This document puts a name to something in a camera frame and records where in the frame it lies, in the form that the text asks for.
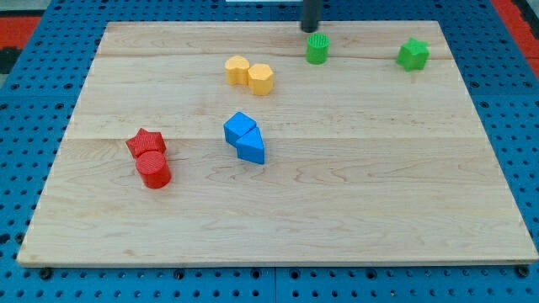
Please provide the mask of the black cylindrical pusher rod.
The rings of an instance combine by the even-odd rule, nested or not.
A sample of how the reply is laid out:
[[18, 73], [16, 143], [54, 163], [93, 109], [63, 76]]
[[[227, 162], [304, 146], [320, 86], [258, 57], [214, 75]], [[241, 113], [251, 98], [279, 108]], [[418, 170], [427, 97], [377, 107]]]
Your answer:
[[322, 0], [303, 0], [300, 28], [305, 33], [312, 33], [318, 30], [323, 8]]

